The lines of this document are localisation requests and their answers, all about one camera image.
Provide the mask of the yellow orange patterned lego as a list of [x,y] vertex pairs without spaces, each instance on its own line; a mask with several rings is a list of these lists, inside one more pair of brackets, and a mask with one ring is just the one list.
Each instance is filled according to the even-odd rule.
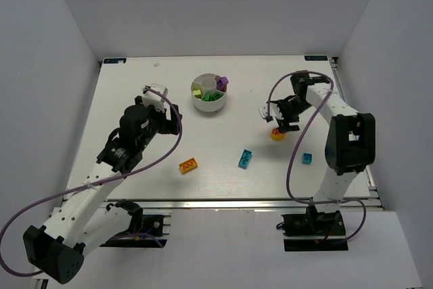
[[286,138],[286,134],[280,132],[278,128],[274,128],[270,133],[270,138],[273,141],[283,141]]

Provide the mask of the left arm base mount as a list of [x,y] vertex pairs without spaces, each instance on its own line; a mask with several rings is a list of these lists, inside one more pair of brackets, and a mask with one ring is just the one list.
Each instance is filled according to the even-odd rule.
[[168,215],[142,214],[141,229],[123,231],[101,244],[106,248],[164,248],[170,232]]

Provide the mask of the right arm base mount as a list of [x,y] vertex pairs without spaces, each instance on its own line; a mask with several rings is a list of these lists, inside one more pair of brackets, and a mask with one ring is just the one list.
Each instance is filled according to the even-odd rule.
[[347,251],[346,229],[341,213],[338,211],[329,221],[314,224],[307,214],[282,215],[276,225],[283,232],[283,245],[286,252],[332,252]]

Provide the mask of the long teal lego brick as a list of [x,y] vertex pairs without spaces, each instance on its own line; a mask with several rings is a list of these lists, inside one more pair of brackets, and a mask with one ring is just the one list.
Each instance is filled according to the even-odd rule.
[[238,167],[241,169],[247,169],[251,161],[251,158],[252,158],[252,152],[250,150],[244,149],[240,157],[240,160],[238,162]]

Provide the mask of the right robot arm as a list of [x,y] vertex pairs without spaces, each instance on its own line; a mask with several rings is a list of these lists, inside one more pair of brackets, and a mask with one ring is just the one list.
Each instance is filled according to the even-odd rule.
[[323,73],[301,70],[287,74],[293,95],[267,101],[266,121],[276,120],[278,131],[298,131],[300,115],[314,108],[328,124],[325,142],[327,170],[321,185],[307,202],[319,214],[340,209],[344,195],[356,178],[375,160],[375,118],[350,107],[335,91],[333,80]]

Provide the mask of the green sloped lego brick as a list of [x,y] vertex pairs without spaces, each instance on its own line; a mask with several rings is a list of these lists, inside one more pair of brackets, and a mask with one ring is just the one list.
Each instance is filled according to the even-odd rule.
[[221,98],[221,94],[219,94],[219,93],[215,93],[215,94],[211,97],[212,101],[216,101],[216,100],[218,100],[219,98]]

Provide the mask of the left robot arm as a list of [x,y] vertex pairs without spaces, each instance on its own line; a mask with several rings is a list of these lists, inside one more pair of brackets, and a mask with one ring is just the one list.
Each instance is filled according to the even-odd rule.
[[105,215],[92,217],[135,169],[143,151],[157,135],[181,135],[179,108],[166,109],[163,99],[137,97],[124,110],[97,155],[83,190],[76,191],[42,226],[30,226],[23,235],[29,262],[60,284],[68,283],[85,257],[118,234],[133,236],[143,227],[143,209],[130,200],[109,204]]

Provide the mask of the light purple lego brick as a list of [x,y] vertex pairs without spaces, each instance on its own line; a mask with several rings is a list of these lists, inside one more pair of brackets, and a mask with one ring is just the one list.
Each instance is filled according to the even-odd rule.
[[221,78],[221,82],[222,82],[222,84],[226,85],[226,84],[229,83],[229,80],[228,80],[228,78],[226,76],[224,76],[224,77]]

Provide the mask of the small teal lego brick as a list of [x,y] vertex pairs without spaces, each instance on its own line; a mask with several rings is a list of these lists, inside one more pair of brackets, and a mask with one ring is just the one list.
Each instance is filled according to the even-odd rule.
[[302,154],[302,164],[311,164],[312,163],[312,154],[303,153]]

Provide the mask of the orange rectangular lego brick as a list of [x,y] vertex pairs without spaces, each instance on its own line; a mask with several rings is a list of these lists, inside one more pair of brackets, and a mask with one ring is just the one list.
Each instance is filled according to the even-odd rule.
[[198,164],[195,158],[190,158],[179,164],[179,170],[181,174],[186,174],[196,168],[198,168]]

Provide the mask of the dark green curved lego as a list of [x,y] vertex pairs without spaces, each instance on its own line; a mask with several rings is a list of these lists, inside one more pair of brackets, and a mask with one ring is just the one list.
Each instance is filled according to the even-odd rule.
[[203,100],[204,102],[209,102],[209,101],[211,100],[211,97],[212,97],[212,95],[211,95],[210,93],[206,93],[206,94],[204,95],[204,97],[202,98],[202,100]]

